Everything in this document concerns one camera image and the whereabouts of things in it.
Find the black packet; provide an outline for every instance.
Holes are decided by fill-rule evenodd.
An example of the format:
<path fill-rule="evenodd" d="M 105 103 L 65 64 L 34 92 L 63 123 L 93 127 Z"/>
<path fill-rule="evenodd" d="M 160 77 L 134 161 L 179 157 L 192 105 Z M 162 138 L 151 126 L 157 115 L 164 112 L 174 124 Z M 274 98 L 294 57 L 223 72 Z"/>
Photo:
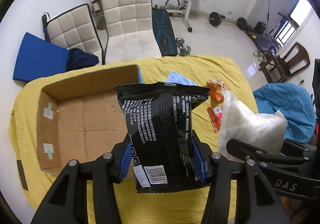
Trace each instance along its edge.
<path fill-rule="evenodd" d="M 138 193 L 207 187 L 192 165 L 191 110 L 210 89 L 175 83 L 115 86 L 132 142 Z"/>

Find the dumbbell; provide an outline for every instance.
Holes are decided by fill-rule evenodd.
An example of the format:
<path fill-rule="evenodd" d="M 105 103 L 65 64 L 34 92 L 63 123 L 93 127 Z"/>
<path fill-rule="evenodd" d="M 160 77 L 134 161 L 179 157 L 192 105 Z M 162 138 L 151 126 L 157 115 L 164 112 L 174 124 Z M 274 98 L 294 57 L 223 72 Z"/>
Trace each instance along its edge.
<path fill-rule="evenodd" d="M 189 45 L 185 45 L 183 38 L 176 38 L 176 43 L 181 56 L 190 55 L 191 47 Z"/>

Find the yellow cloth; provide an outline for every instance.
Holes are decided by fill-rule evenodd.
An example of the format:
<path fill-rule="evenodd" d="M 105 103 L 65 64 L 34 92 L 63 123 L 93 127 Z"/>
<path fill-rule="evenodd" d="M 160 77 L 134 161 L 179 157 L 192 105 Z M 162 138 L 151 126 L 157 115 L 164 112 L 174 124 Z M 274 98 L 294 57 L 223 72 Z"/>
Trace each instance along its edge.
<path fill-rule="evenodd" d="M 55 176 L 41 172 L 36 150 L 36 116 L 41 89 L 63 79 L 103 70 L 115 66 L 137 64 L 144 83 L 165 81 L 171 71 L 182 74 L 199 86 L 209 79 L 223 79 L 226 87 L 238 100 L 253 112 L 257 106 L 252 90 L 238 66 L 229 58 L 216 56 L 163 57 L 135 62 L 112 63 L 87 69 L 40 78 L 28 83 L 17 95 L 11 112 L 9 134 L 17 160 L 22 161 L 28 191 L 24 190 L 29 203 L 36 209 L 55 180 Z M 219 133 L 215 133 L 207 114 L 208 106 L 218 103 L 209 98 L 192 112 L 192 128 L 202 142 L 217 150 Z M 200 223 L 209 188 L 167 194 L 137 194 L 133 179 L 126 178 L 115 184 L 116 199 L 122 222 L 126 223 Z M 88 182 L 88 218 L 95 223 L 92 182 Z M 229 218 L 235 215 L 236 184 L 232 182 Z"/>

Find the cardboard box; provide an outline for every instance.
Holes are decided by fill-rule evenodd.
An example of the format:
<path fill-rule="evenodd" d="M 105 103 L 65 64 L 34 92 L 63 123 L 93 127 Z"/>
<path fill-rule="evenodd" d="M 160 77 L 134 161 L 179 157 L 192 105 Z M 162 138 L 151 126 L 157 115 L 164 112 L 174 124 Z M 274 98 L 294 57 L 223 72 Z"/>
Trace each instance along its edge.
<path fill-rule="evenodd" d="M 42 89 L 37 115 L 42 171 L 58 175 L 70 160 L 94 161 L 124 140 L 127 126 L 113 87 L 138 83 L 138 70 L 136 65 L 105 69 Z"/>

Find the white plastic bag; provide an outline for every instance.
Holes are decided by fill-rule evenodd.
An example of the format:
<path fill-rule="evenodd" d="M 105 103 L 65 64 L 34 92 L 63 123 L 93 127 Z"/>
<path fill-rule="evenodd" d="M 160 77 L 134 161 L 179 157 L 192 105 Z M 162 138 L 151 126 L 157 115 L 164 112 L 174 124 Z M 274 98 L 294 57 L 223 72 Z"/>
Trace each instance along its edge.
<path fill-rule="evenodd" d="M 287 127 L 284 115 L 277 111 L 272 114 L 255 114 L 233 92 L 226 90 L 220 128 L 218 153 L 232 161 L 240 159 L 228 154 L 226 145 L 237 139 L 266 150 L 268 154 L 279 155 Z"/>

